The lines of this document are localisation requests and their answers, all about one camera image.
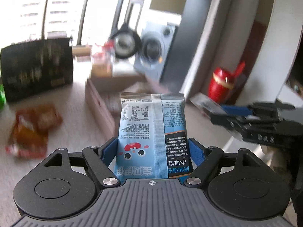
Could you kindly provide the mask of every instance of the snack packet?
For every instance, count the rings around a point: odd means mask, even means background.
[[[124,181],[191,173],[184,95],[122,93],[121,100],[116,176]]]
[[[193,168],[186,134],[184,94],[161,94],[169,178],[187,176]]]
[[[6,152],[22,158],[45,157],[48,131],[62,121],[52,103],[18,110]]]

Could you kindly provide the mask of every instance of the washing machine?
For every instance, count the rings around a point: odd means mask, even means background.
[[[136,55],[134,68],[145,76],[160,81],[178,26],[146,23],[142,30],[142,47]]]

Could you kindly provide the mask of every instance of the metal screw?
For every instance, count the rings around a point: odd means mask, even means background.
[[[103,180],[103,183],[106,184],[106,185],[114,185],[118,182],[118,180],[116,178],[113,178],[113,177],[108,177],[108,178],[105,178]]]
[[[197,184],[201,183],[201,179],[197,178],[197,177],[190,177],[186,181],[188,184],[191,184],[191,185],[197,185]]]

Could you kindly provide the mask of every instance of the white wall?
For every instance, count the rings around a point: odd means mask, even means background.
[[[275,0],[263,45],[237,105],[276,100],[296,57],[302,25],[303,0]]]

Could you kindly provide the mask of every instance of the green object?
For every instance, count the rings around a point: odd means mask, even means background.
[[[0,110],[4,107],[4,104],[6,102],[5,95],[4,95],[4,89],[3,85],[0,85]]]

